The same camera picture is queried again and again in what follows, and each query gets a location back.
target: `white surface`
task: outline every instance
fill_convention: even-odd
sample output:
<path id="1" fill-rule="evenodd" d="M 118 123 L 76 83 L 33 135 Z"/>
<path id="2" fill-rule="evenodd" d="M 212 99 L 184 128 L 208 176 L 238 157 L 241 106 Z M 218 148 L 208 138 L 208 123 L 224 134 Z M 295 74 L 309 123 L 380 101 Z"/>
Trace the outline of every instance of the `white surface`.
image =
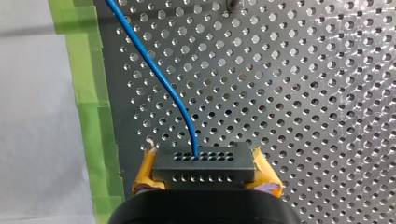
<path id="1" fill-rule="evenodd" d="M 0 107 L 0 222 L 94 223 L 63 36 L 0 38 Z"/>
<path id="2" fill-rule="evenodd" d="M 55 29 L 48 0 L 0 0 L 0 37 L 49 34 Z"/>

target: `blue cable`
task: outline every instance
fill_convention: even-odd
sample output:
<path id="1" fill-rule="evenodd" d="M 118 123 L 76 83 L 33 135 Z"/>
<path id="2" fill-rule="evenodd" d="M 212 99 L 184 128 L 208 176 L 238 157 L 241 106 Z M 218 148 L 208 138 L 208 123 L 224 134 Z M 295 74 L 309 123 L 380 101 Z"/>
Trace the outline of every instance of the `blue cable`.
<path id="1" fill-rule="evenodd" d="M 168 80 L 166 80 L 166 77 L 163 75 L 163 72 L 161 72 L 160 68 L 149 56 L 148 51 L 146 50 L 143 43 L 140 41 L 140 39 L 137 36 L 134 29 L 132 29 L 132 27 L 129 25 L 128 21 L 125 20 L 124 15 L 122 14 L 120 8 L 117 6 L 115 1 L 116 0 L 106 0 L 108 6 L 116 15 L 122 28 L 125 30 L 126 34 L 131 38 L 132 42 L 134 43 L 134 46 L 140 52 L 143 59 L 148 64 L 149 68 L 154 72 L 155 76 L 160 80 L 160 82 L 163 84 L 163 86 L 166 88 L 166 90 L 171 95 L 172 99 L 175 101 L 178 109 L 180 110 L 181 116 L 183 116 L 183 119 L 186 121 L 187 127 L 189 129 L 189 134 L 190 134 L 190 138 L 191 138 L 192 155 L 197 157 L 198 156 L 198 141 L 195 136 L 195 129 L 194 129 L 192 120 L 190 118 L 189 112 L 187 112 L 186 107 L 183 105 L 183 102 L 181 102 L 181 99 L 178 97 L 177 93 L 172 88 L 171 84 L 168 82 Z"/>

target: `perforated metal sheet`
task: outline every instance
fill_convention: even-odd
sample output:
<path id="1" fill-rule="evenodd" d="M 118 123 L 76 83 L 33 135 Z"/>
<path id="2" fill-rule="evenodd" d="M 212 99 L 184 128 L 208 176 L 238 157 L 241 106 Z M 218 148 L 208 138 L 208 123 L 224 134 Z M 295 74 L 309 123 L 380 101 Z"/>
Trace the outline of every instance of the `perforated metal sheet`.
<path id="1" fill-rule="evenodd" d="M 102 1 L 100 16 L 111 18 Z M 395 0 L 120 1 L 203 146 L 261 146 L 304 223 L 394 223 Z M 127 194 L 140 149 L 186 145 L 172 100 L 101 21 Z"/>

